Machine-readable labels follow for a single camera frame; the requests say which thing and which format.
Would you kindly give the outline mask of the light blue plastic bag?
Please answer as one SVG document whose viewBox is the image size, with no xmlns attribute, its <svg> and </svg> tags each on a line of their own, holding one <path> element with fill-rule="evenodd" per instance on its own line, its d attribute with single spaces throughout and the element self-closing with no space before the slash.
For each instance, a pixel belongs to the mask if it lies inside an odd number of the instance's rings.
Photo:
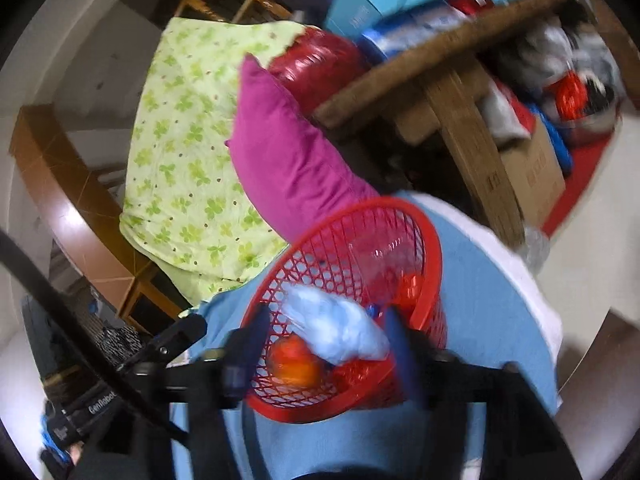
<svg viewBox="0 0 640 480">
<path fill-rule="evenodd" d="M 384 361 L 390 343 L 367 311 L 348 298 L 303 284 L 285 289 L 281 311 L 310 351 L 333 366 Z"/>
</svg>

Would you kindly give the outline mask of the orange wrapper trash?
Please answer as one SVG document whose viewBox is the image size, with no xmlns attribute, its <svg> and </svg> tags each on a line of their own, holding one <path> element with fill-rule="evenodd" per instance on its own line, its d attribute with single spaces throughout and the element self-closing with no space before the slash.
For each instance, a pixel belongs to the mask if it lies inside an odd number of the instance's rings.
<svg viewBox="0 0 640 480">
<path fill-rule="evenodd" d="M 295 334 L 279 338 L 272 344 L 267 365 L 275 378 L 294 388 L 317 388 L 326 374 L 322 359 Z"/>
</svg>

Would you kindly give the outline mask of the red plastic mesh basket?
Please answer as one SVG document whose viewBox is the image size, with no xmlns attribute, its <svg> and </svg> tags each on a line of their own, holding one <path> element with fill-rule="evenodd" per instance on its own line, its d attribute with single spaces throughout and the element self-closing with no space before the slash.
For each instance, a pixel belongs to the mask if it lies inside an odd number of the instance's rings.
<svg viewBox="0 0 640 480">
<path fill-rule="evenodd" d="M 304 284 L 346 297 L 360 307 L 398 307 L 407 325 L 437 348 L 446 346 L 440 303 L 442 248 L 432 222 L 416 206 L 393 197 L 365 200 L 307 231 L 260 279 L 242 322 L 260 306 L 270 325 L 252 379 L 248 406 L 275 422 L 320 422 L 349 410 L 389 408 L 404 400 L 392 359 L 352 360 L 327 372 L 314 388 L 294 387 L 272 374 L 272 346 L 293 333 L 282 304 L 288 285 Z"/>
</svg>

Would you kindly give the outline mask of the blue bed sheet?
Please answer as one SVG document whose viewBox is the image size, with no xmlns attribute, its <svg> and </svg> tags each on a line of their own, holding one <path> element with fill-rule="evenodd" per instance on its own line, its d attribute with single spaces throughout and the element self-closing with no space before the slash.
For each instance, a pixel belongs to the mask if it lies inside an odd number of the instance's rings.
<svg viewBox="0 0 640 480">
<path fill-rule="evenodd" d="M 523 260 L 494 232 L 442 200 L 417 192 L 397 196 L 420 208 L 437 231 L 448 349 L 481 366 L 517 362 L 555 414 L 562 322 Z M 224 422 L 244 479 L 293 479 L 346 466 L 409 478 L 418 471 L 430 423 L 411 402 L 306 425 L 273 422 L 241 406 L 224 412 Z"/>
</svg>

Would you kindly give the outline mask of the green clover quilt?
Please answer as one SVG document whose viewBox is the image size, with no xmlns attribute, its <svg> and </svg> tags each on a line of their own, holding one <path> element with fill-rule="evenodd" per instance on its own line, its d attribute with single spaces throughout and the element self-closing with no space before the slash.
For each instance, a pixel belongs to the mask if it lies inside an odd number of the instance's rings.
<svg viewBox="0 0 640 480">
<path fill-rule="evenodd" d="M 119 229 L 192 306 L 240 287 L 285 248 L 247 198 L 227 142 L 239 69 L 267 66 L 305 30 L 172 18 L 134 120 Z"/>
</svg>

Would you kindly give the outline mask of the magenta pillow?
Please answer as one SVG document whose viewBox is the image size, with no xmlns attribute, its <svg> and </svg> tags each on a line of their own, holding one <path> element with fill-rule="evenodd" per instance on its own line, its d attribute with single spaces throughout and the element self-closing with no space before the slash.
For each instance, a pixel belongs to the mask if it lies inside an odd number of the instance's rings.
<svg viewBox="0 0 640 480">
<path fill-rule="evenodd" d="M 246 196 L 288 243 L 331 214 L 378 196 L 253 55 L 241 63 L 228 149 Z"/>
</svg>

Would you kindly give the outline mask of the cardboard box on floor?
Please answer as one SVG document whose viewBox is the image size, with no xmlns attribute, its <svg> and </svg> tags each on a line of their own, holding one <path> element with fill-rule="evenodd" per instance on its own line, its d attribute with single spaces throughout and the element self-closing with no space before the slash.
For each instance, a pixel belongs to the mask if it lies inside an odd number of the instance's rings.
<svg viewBox="0 0 640 480">
<path fill-rule="evenodd" d="M 542 120 L 529 139 L 517 140 L 500 153 L 523 220 L 541 229 L 565 190 L 561 167 Z"/>
</svg>

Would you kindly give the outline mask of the red shiny plastic bag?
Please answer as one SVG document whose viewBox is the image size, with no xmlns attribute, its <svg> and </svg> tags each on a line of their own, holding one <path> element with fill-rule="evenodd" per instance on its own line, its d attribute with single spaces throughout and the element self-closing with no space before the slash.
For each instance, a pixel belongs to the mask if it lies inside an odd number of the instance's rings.
<svg viewBox="0 0 640 480">
<path fill-rule="evenodd" d="M 315 27 L 306 27 L 268 65 L 268 72 L 292 94 L 306 117 L 368 69 L 356 44 Z"/>
</svg>

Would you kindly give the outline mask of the wooden side table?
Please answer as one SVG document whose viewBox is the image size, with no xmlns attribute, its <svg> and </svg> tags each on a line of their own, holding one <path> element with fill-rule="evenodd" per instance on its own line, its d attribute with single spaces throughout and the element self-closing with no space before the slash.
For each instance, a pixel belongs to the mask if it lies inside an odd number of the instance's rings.
<svg viewBox="0 0 640 480">
<path fill-rule="evenodd" d="M 371 68 L 318 106 L 311 121 L 381 194 L 434 195 L 523 245 L 518 201 L 478 109 L 491 78 L 477 55 L 504 47 L 570 0 L 518 0 Z"/>
</svg>

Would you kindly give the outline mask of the blue white tissue pack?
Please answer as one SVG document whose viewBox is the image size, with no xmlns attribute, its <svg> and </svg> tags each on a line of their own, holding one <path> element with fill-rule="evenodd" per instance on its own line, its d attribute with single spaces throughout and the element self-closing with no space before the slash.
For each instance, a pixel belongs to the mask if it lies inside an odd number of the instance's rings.
<svg viewBox="0 0 640 480">
<path fill-rule="evenodd" d="M 467 21 L 461 11 L 437 1 L 378 22 L 360 34 L 356 45 L 371 65 L 378 65 Z"/>
</svg>

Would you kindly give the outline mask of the metal bowl with bags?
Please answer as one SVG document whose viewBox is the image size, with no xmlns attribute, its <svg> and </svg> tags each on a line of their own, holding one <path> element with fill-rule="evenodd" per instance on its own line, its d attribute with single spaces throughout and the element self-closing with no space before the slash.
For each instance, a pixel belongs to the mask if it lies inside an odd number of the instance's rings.
<svg viewBox="0 0 640 480">
<path fill-rule="evenodd" d="M 568 70 L 542 89 L 542 109 L 566 144 L 582 146 L 609 136 L 618 121 L 618 95 L 592 70 Z"/>
</svg>

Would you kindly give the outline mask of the wooden headboard frame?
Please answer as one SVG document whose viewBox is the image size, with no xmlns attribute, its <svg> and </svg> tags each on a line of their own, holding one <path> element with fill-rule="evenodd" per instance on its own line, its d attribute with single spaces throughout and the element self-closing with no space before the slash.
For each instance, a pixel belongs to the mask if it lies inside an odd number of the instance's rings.
<svg viewBox="0 0 640 480">
<path fill-rule="evenodd" d="M 52 105 L 20 109 L 10 153 L 56 244 L 118 317 L 153 335 L 175 322 L 180 294 L 119 231 L 122 208 L 70 143 Z"/>
</svg>

